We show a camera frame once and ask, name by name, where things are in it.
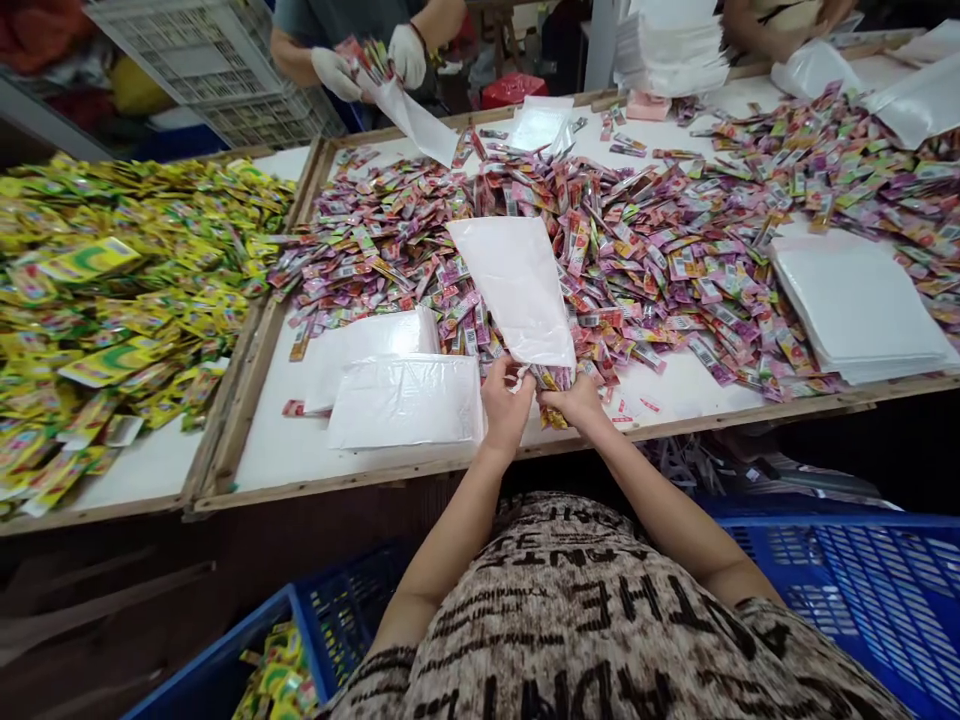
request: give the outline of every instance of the pile of candy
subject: pile of candy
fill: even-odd
[[[900,151],[855,100],[834,84],[812,104],[754,108],[741,120],[710,109],[722,122],[693,134],[713,137],[716,149],[742,161],[723,168],[743,180],[734,192],[772,193],[784,216],[811,213],[812,233],[834,225],[892,240],[931,316],[960,347],[960,132]],[[686,109],[689,122],[706,110]]]
[[[293,188],[247,161],[0,179],[0,517],[49,511],[140,426],[201,427]]]
[[[317,715],[317,688],[307,666],[303,638],[292,622],[273,626],[263,654],[244,650],[240,659],[256,670],[247,679],[233,720],[299,720]]]
[[[702,111],[688,103],[680,116],[689,124]],[[902,252],[928,271],[912,267],[915,277],[935,276],[932,307],[948,331],[958,330],[954,297],[943,293],[960,286],[950,235],[960,167],[933,162],[942,148],[924,148],[917,165],[838,87],[810,104],[721,120],[702,134],[741,159],[655,149],[666,169],[637,172],[491,144],[473,177],[425,160],[366,177],[339,172],[299,229],[308,234],[273,238],[283,252],[268,282],[278,297],[293,295],[291,324],[300,328],[291,360],[324,329],[421,303],[438,313],[444,351],[477,355],[485,370],[503,351],[502,337],[444,223],[504,214],[543,219],[578,371],[608,387],[632,359],[662,373],[662,353],[689,347],[720,385],[739,383],[773,401],[842,389],[838,376],[819,372],[765,254],[794,209],[813,214],[814,232],[835,222],[871,236],[899,232],[927,248]],[[573,380],[564,368],[531,371],[545,388]],[[541,417],[565,426],[547,409]]]

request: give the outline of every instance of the white plastic crate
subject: white plastic crate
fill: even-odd
[[[292,87],[270,57],[264,0],[105,0],[84,12],[181,105]]]
[[[319,89],[289,90],[236,102],[204,103],[191,109],[230,145],[282,149],[315,137],[339,137],[346,128]]]

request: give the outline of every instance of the white glove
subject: white glove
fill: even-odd
[[[350,77],[350,63],[333,50],[313,48],[310,61],[323,86],[344,102],[356,102],[363,95],[360,86]]]
[[[423,84],[427,74],[427,59],[416,30],[409,25],[397,25],[390,38],[389,56],[397,74],[403,78],[405,87],[416,90]]]

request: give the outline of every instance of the plastic crate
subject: plastic crate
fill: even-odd
[[[960,518],[741,499],[701,504],[787,605],[917,717],[960,718]]]
[[[316,652],[306,642],[313,619],[303,612],[295,587],[286,585],[150,693],[124,715],[123,720],[209,720],[231,717],[243,697],[247,678],[254,670],[252,665],[240,660],[240,653],[247,649],[262,649],[263,641],[273,626],[291,617],[305,639],[307,663],[310,673],[316,678],[320,673]]]
[[[300,629],[317,695],[321,703],[326,702],[366,655],[408,560],[405,551],[387,545],[286,585],[123,720],[231,717],[254,669],[240,660],[240,653],[261,649],[270,629],[290,618]]]
[[[282,149],[309,143],[315,137],[339,137],[346,133],[326,93],[319,89],[204,103],[191,109],[234,148],[269,145]]]
[[[106,0],[84,12],[180,105],[293,87],[270,56],[263,0]]]
[[[316,620],[308,630],[322,702],[344,686],[367,654],[409,560],[403,549],[391,545],[297,584],[304,614]]]

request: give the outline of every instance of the stack of white bags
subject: stack of white bags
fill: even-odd
[[[364,318],[328,330],[315,343],[304,412],[333,411],[329,447],[483,439],[477,359],[439,354],[437,324],[427,308]]]
[[[851,385],[960,368],[906,271],[854,236],[773,241],[781,285],[820,368]]]
[[[714,0],[632,0],[617,26],[615,77],[621,89],[660,97],[715,90],[730,67]]]

